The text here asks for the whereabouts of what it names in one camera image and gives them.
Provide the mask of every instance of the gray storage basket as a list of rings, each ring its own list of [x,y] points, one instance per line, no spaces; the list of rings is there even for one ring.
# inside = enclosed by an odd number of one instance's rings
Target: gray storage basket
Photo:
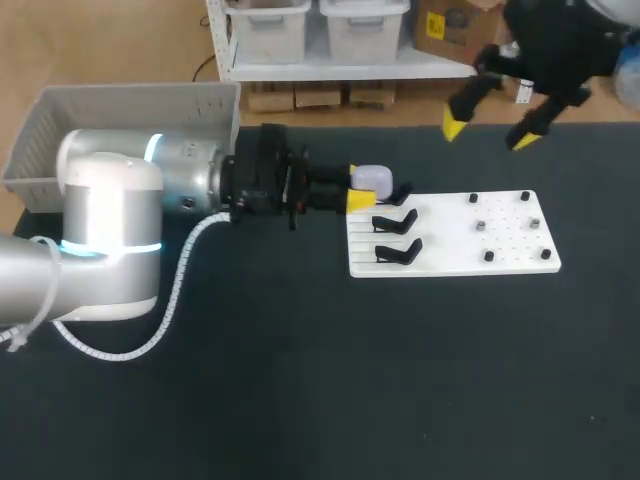
[[[1,184],[30,212],[61,212],[56,155],[64,136],[79,128],[188,133],[220,140],[233,153],[239,101],[234,82],[47,87],[9,152]]]

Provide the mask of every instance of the wooden floor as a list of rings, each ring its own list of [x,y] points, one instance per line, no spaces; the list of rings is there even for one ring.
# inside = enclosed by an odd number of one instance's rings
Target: wooden floor
[[[199,26],[204,0],[0,0],[0,163],[38,91],[51,84],[190,81],[212,53],[209,30]],[[199,81],[215,80],[214,64]],[[414,81],[400,85],[389,111],[340,110],[257,115],[243,112],[243,124],[263,121],[301,126],[435,125],[456,81]],[[608,84],[562,121],[638,121],[621,106]],[[526,111],[496,94],[477,113],[478,123],[513,123]],[[0,232],[10,232],[22,211],[17,198],[0,191]]]

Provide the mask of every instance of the screw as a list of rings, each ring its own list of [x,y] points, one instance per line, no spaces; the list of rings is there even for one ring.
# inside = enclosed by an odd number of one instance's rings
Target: screw
[[[191,210],[196,204],[196,201],[191,197],[186,197],[182,199],[182,207],[187,210]]]

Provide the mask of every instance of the white board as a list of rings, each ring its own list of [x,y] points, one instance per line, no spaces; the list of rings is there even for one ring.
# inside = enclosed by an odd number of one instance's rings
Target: white board
[[[532,191],[410,195],[400,207],[378,205],[347,215],[349,269],[356,278],[451,277],[556,273],[562,265],[551,232]],[[402,221],[412,209],[418,219],[405,235],[374,232],[372,217]],[[532,222],[538,220],[534,228]],[[484,230],[478,227],[484,222]],[[411,265],[378,262],[376,246],[405,251],[420,238]],[[543,251],[550,254],[543,259]],[[487,252],[493,260],[486,261]]]

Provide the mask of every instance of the metal shelf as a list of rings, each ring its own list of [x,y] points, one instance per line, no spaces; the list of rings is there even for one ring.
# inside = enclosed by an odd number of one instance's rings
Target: metal shelf
[[[214,25],[224,25],[226,15],[221,1],[208,0],[209,18],[218,59],[220,80],[241,82],[259,81],[310,81],[310,80],[400,80],[416,78],[460,78],[473,75],[469,65],[420,52],[413,48],[412,39],[403,29],[398,57],[392,65],[336,65],[331,60],[326,19],[318,12],[307,18],[307,46],[305,61],[288,65],[258,65],[246,63],[240,53],[236,55],[236,42],[220,42]]]

